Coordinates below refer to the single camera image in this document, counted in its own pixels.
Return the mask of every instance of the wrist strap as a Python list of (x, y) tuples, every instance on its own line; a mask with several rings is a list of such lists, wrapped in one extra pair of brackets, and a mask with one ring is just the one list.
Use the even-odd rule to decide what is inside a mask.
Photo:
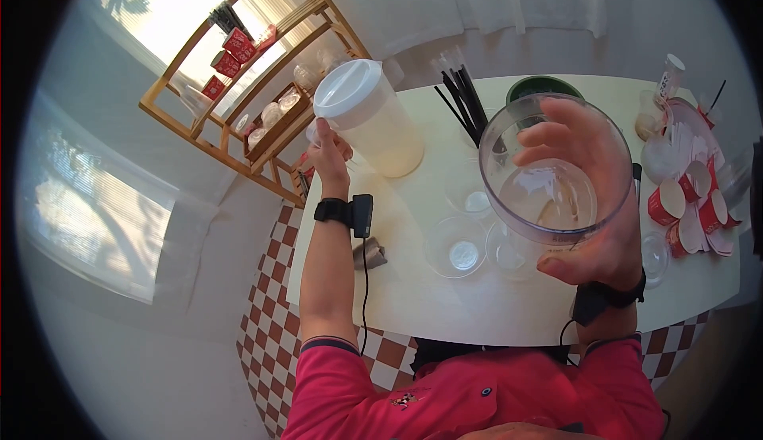
[(324, 198), (315, 207), (313, 219), (319, 222), (333, 219), (343, 223), (347, 228), (352, 228), (352, 202), (346, 202), (340, 198)]
[(618, 291), (612, 287), (591, 281), (577, 286), (570, 317), (583, 327), (593, 322), (608, 306), (623, 309), (635, 301), (644, 302), (646, 273), (641, 269), (641, 280), (630, 291)]

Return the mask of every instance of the checkered tile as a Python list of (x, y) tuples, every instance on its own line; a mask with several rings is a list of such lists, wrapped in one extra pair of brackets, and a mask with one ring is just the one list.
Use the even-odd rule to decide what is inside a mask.
[[(258, 271), (249, 293), (236, 348), (241, 368), (249, 381), (250, 392), (265, 429), (280, 438), (294, 392), (297, 358), (302, 346), (299, 309), (286, 302), (286, 286), (294, 257), (294, 244), (302, 210), (281, 207), (273, 225), (267, 251), (259, 260)], [(709, 312), (642, 336), (643, 369), (656, 389), (681, 362), (700, 335)], [(358, 345), (363, 331), (355, 326)], [(580, 360), (575, 346), (570, 359)], [(409, 364), (416, 353), (416, 341), (409, 335), (368, 329), (363, 361), (378, 392), (405, 388), (412, 384)]]

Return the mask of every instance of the fingernail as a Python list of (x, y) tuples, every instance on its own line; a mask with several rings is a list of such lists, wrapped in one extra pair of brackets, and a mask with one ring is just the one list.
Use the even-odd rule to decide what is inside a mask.
[(548, 276), (559, 277), (564, 273), (564, 265), (564, 262), (556, 258), (546, 258), (538, 262), (537, 269), (548, 274)]

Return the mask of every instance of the person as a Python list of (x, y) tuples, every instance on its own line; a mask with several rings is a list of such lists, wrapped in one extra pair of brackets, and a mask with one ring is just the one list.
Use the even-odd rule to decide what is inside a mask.
[[(591, 147), (571, 146), (565, 130), (575, 123), (595, 125), (596, 115), (569, 102), (542, 102), (552, 122), (518, 135), (525, 149), (515, 162), (569, 150), (579, 151), (580, 163), (586, 163)], [(345, 161), (352, 149), (325, 120), (318, 120), (318, 136), (320, 147), (311, 145), (308, 152), (320, 176), (321, 198), (347, 201)], [(545, 254), (537, 269), (573, 285), (596, 280), (618, 291), (634, 288), (642, 274), (634, 184), (600, 233), (574, 251)], [(644, 440), (662, 435), (662, 410), (641, 369), (635, 304), (607, 307), (587, 327), (576, 325), (582, 352), (577, 367), (533, 348), (483, 351), (452, 345), (444, 355), (439, 346), (436, 359), (432, 349), (427, 354), (420, 348), (412, 364), (414, 383), (377, 393), (352, 323), (354, 279), (348, 228), (317, 221), (301, 281), (303, 342), (284, 440)]]

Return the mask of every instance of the wooden shelf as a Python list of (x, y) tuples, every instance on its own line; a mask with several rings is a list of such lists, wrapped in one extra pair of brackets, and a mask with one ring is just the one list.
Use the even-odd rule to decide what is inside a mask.
[(262, 169), (268, 163), (268, 160), (275, 157), (284, 149), (284, 147), (294, 140), (305, 127), (310, 125), (313, 118), (315, 118), (315, 115), (313, 114), (313, 105), (310, 104), (310, 107), (294, 119), (291, 125), (281, 133), (278, 139), (276, 139), (267, 150), (262, 152), (262, 155), (258, 159), (252, 162), (252, 174), (259, 175), (262, 173)]
[[(237, 1), (238, 0), (227, 0), (229, 4), (234, 4)], [(333, 15), (329, 17), (327, 10), (331, 10)], [(186, 44), (180, 48), (172, 62), (167, 65), (164, 74), (162, 74), (140, 98), (138, 107), (162, 123), (167, 129), (177, 134), (177, 136), (186, 140), (197, 149), (204, 151), (213, 159), (235, 170), (262, 187), (265, 187), (267, 190), (272, 191), (274, 194), (291, 201), (291, 203), (298, 208), (304, 208), (305, 194), (299, 183), (299, 170), (300, 167), (302, 167), (302, 164), (297, 163), (289, 165), (279, 159), (278, 155), (281, 150), (294, 140), (294, 138), (297, 137), (313, 119), (312, 104), (309, 104), (308, 108), (298, 114), (277, 138), (264, 146), (262, 155), (249, 164), (244, 164), (230, 156), (228, 153), (228, 142), (232, 136), (243, 141), (244, 137), (233, 130), (232, 124), (236, 118), (240, 116), (243, 110), (246, 109), (246, 106), (252, 102), (254, 97), (256, 97), (258, 93), (261, 93), (262, 89), (264, 89), (267, 84), (273, 80), (275, 75), (281, 72), (286, 65), (297, 56), (297, 54), (304, 51), (311, 43), (327, 31), (333, 32), (339, 42), (342, 43), (347, 53), (353, 57), (371, 57), (358, 39), (357, 34), (355, 34), (352, 28), (349, 27), (347, 20), (344, 19), (337, 6), (331, 0), (305, 0), (302, 4), (296, 6), (275, 25), (275, 41), (278, 42), (284, 35), (313, 14), (319, 15), (324, 23), (310, 32), (310, 34), (300, 41), (300, 43), (296, 44), (290, 51), (277, 58), (269, 68), (264, 70), (262, 74), (249, 85), (243, 94), (243, 97), (236, 103), (231, 113), (225, 119), (215, 114), (217, 104), (222, 101), (223, 97), (230, 92), (231, 88), (240, 81), (243, 74), (245, 74), (246, 71), (259, 60), (262, 54), (267, 52), (267, 49), (261, 54), (256, 55), (255, 58), (248, 61), (246, 64), (242, 64), (241, 70), (234, 78), (221, 79), (226, 83), (224, 91), (215, 99), (215, 102), (205, 110), (205, 113), (192, 123), (190, 128), (185, 123), (181, 123), (169, 115), (157, 105), (157, 98), (164, 89), (168, 89), (178, 97), (180, 96), (180, 91), (177, 87), (174, 87), (170, 81), (180, 69), (181, 64), (186, 60), (191, 51), (204, 38), (207, 31), (209, 31), (210, 25), (206, 19), (201, 22), (196, 28), (196, 31), (194, 31), (191, 37), (188, 38)], [(207, 120), (213, 121), (221, 128), (220, 143), (217, 146), (200, 136)], [(262, 174), (262, 171), (267, 164), (270, 164), (270, 175), (272, 179), (267, 178)], [(281, 177), (279, 170), (287, 172), (289, 175), (288, 182)]]
[[(217, 107), (217, 104), (220, 103), (220, 101), (223, 100), (223, 97), (225, 97), (226, 94), (233, 88), (234, 85), (243, 77), (243, 74), (246, 74), (247, 71), (250, 70), (250, 68), (259, 61), (259, 58), (262, 57), (263, 54), (268, 52), (282, 37), (286, 35), (289, 31), (297, 27), (302, 21), (306, 20), (311, 14), (319, 13), (320, 11), (325, 10), (329, 6), (326, 4), (323, 0), (306, 0), (296, 8), (294, 8), (291, 13), (287, 14), (284, 19), (282, 19), (278, 24), (275, 25), (275, 41), (273, 44), (268, 47), (265, 51), (256, 54), (255, 57), (251, 58), (249, 61), (247, 61), (244, 65), (241, 66), (241, 69), (238, 71), (238, 74), (234, 76), (233, 79), (230, 80), (230, 83), (225, 86), (223, 91), (220, 93), (219, 96), (217, 96), (217, 99), (215, 99), (212, 104), (207, 108), (207, 110), (196, 120), (193, 121), (193, 124), (191, 125), (191, 137), (196, 139), (201, 135), (201, 131), (204, 130), (204, 122), (206, 119), (210, 118), (210, 115), (215, 110), (215, 107)], [(228, 126), (233, 123), (233, 121), (228, 118), (227, 121), (225, 121)]]

